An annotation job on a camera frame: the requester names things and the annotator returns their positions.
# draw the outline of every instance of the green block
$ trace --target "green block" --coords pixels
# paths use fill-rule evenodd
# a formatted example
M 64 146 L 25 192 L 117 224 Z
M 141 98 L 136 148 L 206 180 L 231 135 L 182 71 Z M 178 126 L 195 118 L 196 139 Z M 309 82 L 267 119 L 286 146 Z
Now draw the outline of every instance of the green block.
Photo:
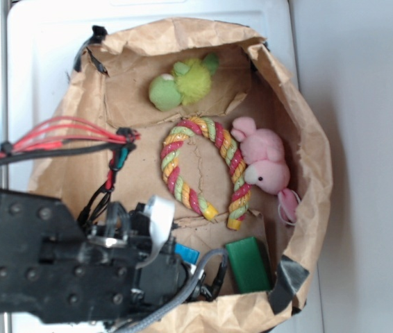
M 271 290 L 255 237 L 226 244 L 226 249 L 240 293 Z

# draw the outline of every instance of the pink stuffed animal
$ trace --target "pink stuffed animal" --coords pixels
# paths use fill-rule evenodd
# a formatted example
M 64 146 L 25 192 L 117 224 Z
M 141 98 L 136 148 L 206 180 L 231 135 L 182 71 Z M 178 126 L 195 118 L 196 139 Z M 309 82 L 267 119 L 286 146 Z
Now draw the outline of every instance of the pink stuffed animal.
M 257 129 L 250 117 L 234 120 L 231 134 L 241 143 L 240 150 L 249 165 L 244 172 L 244 180 L 269 194 L 277 195 L 283 208 L 282 219 L 295 223 L 299 199 L 295 192 L 287 188 L 290 171 L 281 138 L 272 130 Z

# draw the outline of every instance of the rope toy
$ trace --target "rope toy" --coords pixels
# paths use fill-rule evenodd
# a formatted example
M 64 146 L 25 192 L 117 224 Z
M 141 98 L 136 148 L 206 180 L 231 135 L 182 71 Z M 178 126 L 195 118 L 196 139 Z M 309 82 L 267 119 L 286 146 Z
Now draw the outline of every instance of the rope toy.
M 203 135 L 212 141 L 229 167 L 234 193 L 229 205 L 227 227 L 238 230 L 249 208 L 251 185 L 244 181 L 246 163 L 238 144 L 220 123 L 207 117 L 192 117 L 180 121 L 173 127 L 165 138 L 161 151 L 162 179 L 167 184 L 170 193 L 184 206 L 203 215 L 209 221 L 216 217 L 218 211 L 203 197 L 202 193 L 197 194 L 180 176 L 179 148 L 183 146 L 187 138 L 193 137 L 195 134 Z

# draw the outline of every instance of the green plush toy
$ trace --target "green plush toy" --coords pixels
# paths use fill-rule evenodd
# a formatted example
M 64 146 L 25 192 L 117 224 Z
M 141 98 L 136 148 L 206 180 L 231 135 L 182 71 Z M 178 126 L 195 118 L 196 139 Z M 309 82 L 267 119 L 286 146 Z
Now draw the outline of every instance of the green plush toy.
M 218 65 L 215 53 L 203 60 L 191 58 L 176 62 L 170 74 L 162 74 L 151 82 L 150 101 L 161 111 L 196 103 L 209 93 Z

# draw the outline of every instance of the brown paper bag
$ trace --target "brown paper bag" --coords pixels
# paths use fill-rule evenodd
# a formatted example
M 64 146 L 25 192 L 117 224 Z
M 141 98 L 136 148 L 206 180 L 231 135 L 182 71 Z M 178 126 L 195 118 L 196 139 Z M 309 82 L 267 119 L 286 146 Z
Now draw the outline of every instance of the brown paper bag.
M 288 319 L 293 308 L 303 309 L 328 223 L 331 157 L 323 130 L 291 83 L 290 73 L 264 46 L 264 38 L 237 24 L 182 18 L 112 35 L 102 28 L 94 32 L 88 49 L 76 60 L 56 113 L 82 117 L 109 130 L 130 126 L 140 131 L 142 139 L 118 176 L 113 200 L 128 208 L 153 194 L 173 200 L 162 183 L 159 152 L 181 117 L 211 116 L 230 128 L 234 118 L 246 114 L 259 128 L 271 128 L 282 137 L 292 175 L 289 188 L 303 198 L 296 227 L 288 228 L 279 221 L 276 197 L 253 189 L 241 229 L 228 230 L 223 213 L 232 189 L 226 166 L 208 140 L 188 142 L 181 152 L 181 172 L 221 214 L 210 223 L 176 203 L 180 228 L 175 236 L 202 254 L 256 236 L 269 254 L 275 287 L 270 294 L 238 295 L 228 276 L 216 301 L 181 305 L 146 332 L 261 332 Z M 155 109 L 148 100 L 151 80 L 177 60 L 209 52 L 220 62 L 209 95 L 169 112 Z M 109 152 L 99 152 L 39 162 L 30 190 L 63 199 L 77 215 L 103 182 L 109 159 Z M 215 266 L 208 269 L 209 280 Z

